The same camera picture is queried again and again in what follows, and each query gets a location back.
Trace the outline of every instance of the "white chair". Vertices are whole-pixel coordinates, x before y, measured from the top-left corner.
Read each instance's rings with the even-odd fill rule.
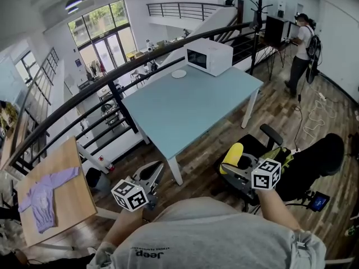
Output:
[[[131,82],[134,82],[136,81],[138,78],[140,78],[140,75],[139,75],[139,70],[138,69],[135,69],[133,73],[130,74],[130,79],[131,79]]]

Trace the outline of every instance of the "ceiling light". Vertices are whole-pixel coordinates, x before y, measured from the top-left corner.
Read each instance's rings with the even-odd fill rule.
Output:
[[[71,13],[74,13],[75,11],[77,11],[79,8],[78,7],[71,7],[69,10],[68,10],[68,12],[67,12],[67,14],[71,14]]]
[[[68,10],[68,9],[72,8],[73,6],[80,4],[81,2],[82,2],[82,0],[69,0],[66,3],[65,9]]]

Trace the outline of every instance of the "white microwave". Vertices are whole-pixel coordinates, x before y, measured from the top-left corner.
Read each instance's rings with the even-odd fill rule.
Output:
[[[213,76],[231,68],[233,48],[209,39],[198,39],[184,46],[186,63]]]

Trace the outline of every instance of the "black railing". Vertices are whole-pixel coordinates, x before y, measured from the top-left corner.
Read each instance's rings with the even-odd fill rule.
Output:
[[[137,84],[141,83],[142,81],[147,80],[152,75],[157,74],[157,73],[161,72],[162,70],[177,64],[180,61],[183,61],[185,58],[182,57],[182,58],[179,58],[179,59],[177,59],[177,60],[175,60],[175,61],[173,61],[171,63],[168,63],[168,64],[166,64],[164,66],[161,66],[157,70],[155,70],[153,72],[150,72],[147,75],[141,76],[141,78],[138,78],[135,82],[132,82],[129,85],[127,85],[127,86],[125,86],[125,87],[123,87],[121,89],[116,89],[116,87],[115,87],[115,85],[113,83],[113,81],[115,79],[123,76],[126,73],[129,73],[129,72],[137,69],[138,67],[146,64],[149,61],[153,61],[156,58],[159,58],[159,57],[161,57],[161,56],[163,56],[165,54],[168,54],[168,53],[170,53],[170,52],[172,52],[174,50],[177,50],[177,49],[183,47],[184,45],[186,45],[186,44],[188,44],[188,43],[190,43],[192,41],[195,41],[195,40],[197,40],[199,38],[209,38],[209,39],[213,40],[214,37],[217,36],[217,35],[225,34],[225,36],[227,36],[227,33],[230,33],[230,32],[235,31],[235,30],[242,30],[243,28],[248,27],[249,24],[250,23],[248,22],[248,23],[243,23],[243,24],[239,24],[239,25],[227,26],[227,27],[223,27],[223,28],[220,28],[220,29],[208,31],[208,32],[205,32],[205,33],[202,33],[202,34],[187,37],[187,38],[185,38],[183,40],[180,40],[180,41],[177,41],[175,43],[172,43],[172,44],[170,44],[170,45],[168,45],[168,46],[166,46],[164,48],[159,48],[159,49],[157,49],[157,50],[155,50],[155,51],[153,51],[151,53],[148,53],[146,55],[143,55],[143,56],[137,58],[134,61],[131,61],[129,63],[126,63],[126,64],[120,66],[119,68],[117,68],[114,71],[108,73],[106,76],[99,79],[95,83],[89,85],[86,88],[86,90],[80,91],[77,95],[70,98],[70,100],[68,100],[63,105],[61,105],[46,120],[44,120],[42,123],[40,123],[35,128],[35,130],[33,132],[31,132],[27,136],[27,138],[23,141],[22,144],[20,144],[20,145],[18,145],[16,147],[16,145],[13,143],[12,148],[11,148],[11,157],[10,157],[8,163],[11,166],[13,166],[15,169],[17,169],[18,171],[20,171],[20,172],[22,172],[23,174],[26,175],[28,173],[28,170],[31,170],[33,168],[34,163],[37,162],[37,161],[40,161],[40,159],[42,157],[44,157],[44,155],[46,155],[46,150],[50,146],[52,146],[59,138],[61,138],[67,131],[69,131],[72,127],[74,127],[76,124],[78,124],[81,120],[86,118],[88,115],[90,115],[91,113],[93,113],[94,111],[99,109],[102,105],[106,104],[110,100],[115,100],[115,103],[117,104],[114,107],[113,112],[111,112],[110,114],[107,114],[105,116],[102,116],[98,121],[96,121],[93,125],[91,125],[90,128],[85,129],[84,131],[85,132],[90,131],[92,128],[99,125],[101,122],[104,122],[106,117],[109,117],[109,116],[115,114],[115,112],[117,112],[117,111],[122,113],[123,118],[119,119],[119,121],[117,121],[114,125],[110,126],[105,131],[110,131],[111,129],[113,129],[114,127],[120,125],[124,121],[126,121],[128,126],[124,127],[124,129],[121,130],[120,133],[115,134],[112,138],[110,138],[104,144],[99,146],[95,151],[91,152],[91,155],[94,155],[97,152],[99,152],[101,149],[105,148],[108,144],[110,144],[116,138],[118,138],[119,136],[121,136],[122,134],[127,132],[129,129],[133,129],[135,132],[137,132],[137,128],[134,125],[133,120],[131,119],[126,107],[121,102],[122,93],[125,92],[126,90],[136,86]],[[249,36],[251,34],[252,34],[252,32],[249,32],[249,33],[246,33],[246,34],[243,34],[243,35],[238,35],[236,37],[223,40],[222,43],[226,43],[226,42],[234,40],[234,39],[248,39],[247,36]],[[39,148],[38,140],[39,140],[40,137],[42,137],[42,136],[44,136],[44,134],[46,134],[46,131],[47,131],[47,129],[49,127],[54,125],[56,121],[58,121],[60,118],[62,118],[72,108],[79,105],[81,102],[83,102],[89,96],[96,93],[98,90],[100,90],[102,87],[104,87],[106,85],[109,86],[109,88],[110,88],[110,90],[112,92],[111,95],[109,95],[103,101],[99,102],[93,108],[89,109],[82,116],[75,119],[70,125],[68,125],[65,129],[63,129],[55,137],[53,137],[47,144],[45,144],[42,148]],[[20,116],[23,114],[24,110],[25,110],[25,108],[22,106],[21,110],[20,110]],[[15,130],[15,133],[14,133],[15,136],[17,135],[17,131],[18,131],[18,126],[16,126],[16,130]],[[105,133],[104,132],[98,134],[96,137],[94,137],[94,139],[99,139],[100,137],[102,137],[103,135],[105,135],[107,133],[107,132],[105,132]],[[78,140],[83,135],[84,135],[84,132],[78,134],[76,139]],[[30,160],[24,161],[24,158],[22,158],[24,156],[24,152],[29,148],[33,148],[34,144],[36,142],[38,142],[37,143],[37,145],[38,145],[37,154],[34,157],[31,157]],[[88,141],[88,143],[85,146],[89,146],[93,142],[94,142],[94,140]]]
[[[147,4],[150,16],[192,18],[204,21],[217,9],[232,7],[227,5],[197,2],[166,2]]]
[[[18,143],[19,131],[21,123],[25,124],[25,131],[32,132],[34,131],[41,122],[47,118],[48,106],[50,103],[50,92],[53,86],[53,79],[56,75],[56,68],[58,66],[58,55],[54,48],[46,56],[45,60],[39,67],[34,78],[31,79],[31,84],[27,90],[24,101],[21,105],[19,112],[19,117],[15,125],[15,131],[11,144],[11,154],[13,149]],[[28,115],[29,118],[33,121],[32,124],[30,121],[25,120],[24,115]],[[33,157],[34,145],[30,146],[31,158]],[[22,166],[29,167],[30,164],[24,160],[24,153],[21,158],[18,159],[19,163]]]

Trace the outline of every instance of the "purple sweatshirt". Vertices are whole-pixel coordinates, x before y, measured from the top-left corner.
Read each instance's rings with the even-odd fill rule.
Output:
[[[33,208],[39,233],[43,233],[45,230],[55,226],[53,190],[78,176],[78,174],[79,168],[76,167],[45,175],[26,194],[26,197],[19,205],[19,212],[25,211],[30,206]]]

